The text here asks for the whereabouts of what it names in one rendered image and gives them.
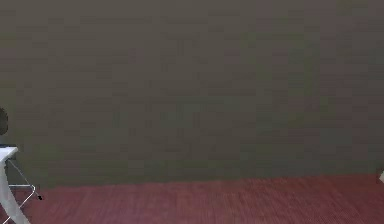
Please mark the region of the dark round object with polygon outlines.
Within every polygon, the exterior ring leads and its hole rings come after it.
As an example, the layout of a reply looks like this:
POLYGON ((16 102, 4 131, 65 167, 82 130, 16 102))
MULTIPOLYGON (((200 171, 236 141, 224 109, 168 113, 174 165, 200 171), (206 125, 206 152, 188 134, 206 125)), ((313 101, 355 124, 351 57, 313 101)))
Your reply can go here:
POLYGON ((0 136, 8 131, 8 114, 4 108, 0 107, 0 136))

